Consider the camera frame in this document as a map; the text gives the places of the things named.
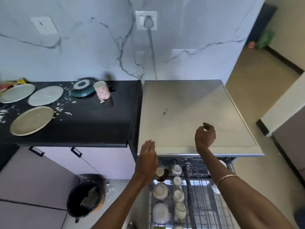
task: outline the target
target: patterned cup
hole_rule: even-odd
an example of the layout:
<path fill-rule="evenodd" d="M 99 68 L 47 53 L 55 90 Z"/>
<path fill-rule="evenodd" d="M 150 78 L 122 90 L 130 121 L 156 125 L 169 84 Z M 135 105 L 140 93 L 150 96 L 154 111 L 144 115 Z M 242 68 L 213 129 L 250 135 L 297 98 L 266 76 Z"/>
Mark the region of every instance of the patterned cup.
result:
<path fill-rule="evenodd" d="M 106 100 L 110 97 L 110 92 L 105 81 L 98 81 L 93 85 L 100 100 Z"/>

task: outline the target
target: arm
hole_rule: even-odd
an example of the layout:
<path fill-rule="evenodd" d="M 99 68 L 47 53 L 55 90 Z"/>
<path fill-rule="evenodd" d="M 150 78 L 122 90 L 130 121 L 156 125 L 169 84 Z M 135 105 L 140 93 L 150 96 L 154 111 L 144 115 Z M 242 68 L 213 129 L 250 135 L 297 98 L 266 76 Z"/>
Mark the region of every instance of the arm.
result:
<path fill-rule="evenodd" d="M 135 198 L 151 182 L 158 165 L 155 142 L 146 141 L 141 148 L 132 179 L 91 229 L 121 229 Z"/>
<path fill-rule="evenodd" d="M 208 149 L 215 139 L 215 129 L 207 123 L 196 131 L 197 152 L 217 184 L 225 175 L 234 173 L 225 168 Z M 242 229 L 294 228 L 276 206 L 239 177 L 223 179 L 218 188 Z"/>

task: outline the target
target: forearm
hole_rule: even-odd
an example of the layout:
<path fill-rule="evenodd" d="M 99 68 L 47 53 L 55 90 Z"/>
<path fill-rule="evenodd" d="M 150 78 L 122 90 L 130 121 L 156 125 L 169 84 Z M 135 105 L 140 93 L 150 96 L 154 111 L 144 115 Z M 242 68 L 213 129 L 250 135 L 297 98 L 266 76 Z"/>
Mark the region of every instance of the forearm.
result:
<path fill-rule="evenodd" d="M 133 176 L 120 196 L 91 229 L 121 229 L 133 202 L 143 187 L 144 180 Z"/>
<path fill-rule="evenodd" d="M 215 183 L 225 175 L 234 174 L 208 149 L 202 149 L 198 153 Z M 220 182 L 218 188 L 241 228 L 293 228 L 268 199 L 242 179 L 228 177 Z"/>

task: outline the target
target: hand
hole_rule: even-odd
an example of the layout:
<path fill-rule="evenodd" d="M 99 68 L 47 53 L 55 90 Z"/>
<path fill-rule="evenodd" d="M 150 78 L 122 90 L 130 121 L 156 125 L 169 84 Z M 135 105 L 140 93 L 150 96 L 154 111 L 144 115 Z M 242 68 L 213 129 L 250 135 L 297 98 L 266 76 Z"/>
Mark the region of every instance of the hand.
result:
<path fill-rule="evenodd" d="M 155 152 L 155 142 L 146 141 L 141 148 L 140 155 L 135 164 L 135 173 L 133 178 L 143 181 L 143 184 L 149 184 L 154 177 L 159 166 L 158 157 Z"/>
<path fill-rule="evenodd" d="M 213 144 L 216 140 L 216 132 L 214 126 L 203 123 L 203 126 L 200 126 L 195 134 L 195 144 L 197 151 L 200 149 L 207 149 Z"/>

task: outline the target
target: beige plate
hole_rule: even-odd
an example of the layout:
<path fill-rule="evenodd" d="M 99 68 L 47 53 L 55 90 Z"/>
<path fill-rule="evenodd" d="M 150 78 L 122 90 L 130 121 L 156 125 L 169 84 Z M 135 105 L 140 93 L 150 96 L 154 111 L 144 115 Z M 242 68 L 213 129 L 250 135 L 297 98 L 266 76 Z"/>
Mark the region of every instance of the beige plate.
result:
<path fill-rule="evenodd" d="M 26 136 L 45 127 L 53 119 L 54 111 L 50 107 L 32 108 L 18 116 L 11 124 L 10 131 L 15 136 Z"/>

